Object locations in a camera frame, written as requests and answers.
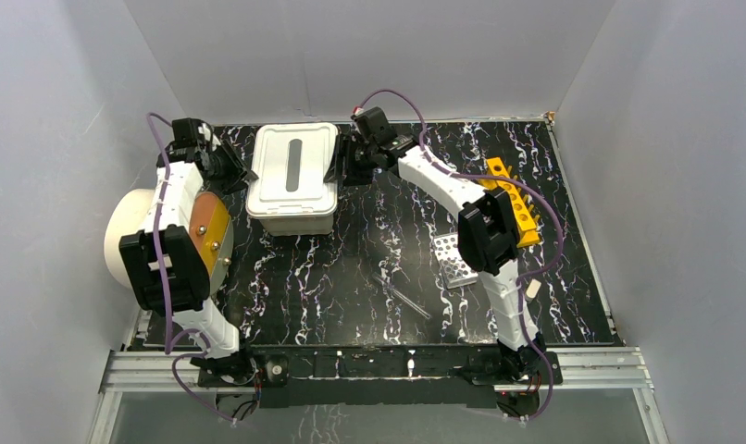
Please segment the white bin lid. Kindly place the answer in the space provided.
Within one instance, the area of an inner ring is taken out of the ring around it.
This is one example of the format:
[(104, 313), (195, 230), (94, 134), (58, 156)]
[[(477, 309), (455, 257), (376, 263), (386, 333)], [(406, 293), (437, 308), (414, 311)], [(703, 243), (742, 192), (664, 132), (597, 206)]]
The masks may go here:
[(337, 185), (324, 180), (334, 154), (337, 126), (270, 124), (255, 135), (248, 214), (257, 219), (328, 216), (337, 207)]

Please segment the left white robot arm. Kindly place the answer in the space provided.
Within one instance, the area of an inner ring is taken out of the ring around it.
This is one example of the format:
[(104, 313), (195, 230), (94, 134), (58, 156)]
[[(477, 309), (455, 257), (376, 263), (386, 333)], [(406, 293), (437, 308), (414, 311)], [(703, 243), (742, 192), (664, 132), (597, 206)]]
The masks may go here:
[(165, 320), (166, 351), (188, 337), (199, 358), (222, 360), (221, 373), (245, 385), (257, 361), (241, 351), (239, 329), (212, 297), (226, 278), (233, 238), (220, 197), (258, 176), (209, 123), (185, 117), (169, 127), (172, 141), (158, 144), (151, 202), (139, 226), (120, 237), (120, 259), (140, 307)]

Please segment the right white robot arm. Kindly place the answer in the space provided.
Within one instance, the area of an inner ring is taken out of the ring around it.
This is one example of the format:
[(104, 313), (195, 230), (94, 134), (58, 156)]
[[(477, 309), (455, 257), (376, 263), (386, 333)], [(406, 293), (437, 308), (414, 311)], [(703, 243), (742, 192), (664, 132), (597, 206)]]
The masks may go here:
[(487, 292), (497, 325), (504, 375), (527, 382), (539, 369), (539, 329), (518, 293), (520, 233), (506, 189), (487, 189), (450, 169), (413, 134), (400, 133), (379, 107), (357, 107), (353, 131), (337, 137), (324, 182), (344, 187), (371, 183), (377, 170), (418, 187), (456, 223), (456, 248)]

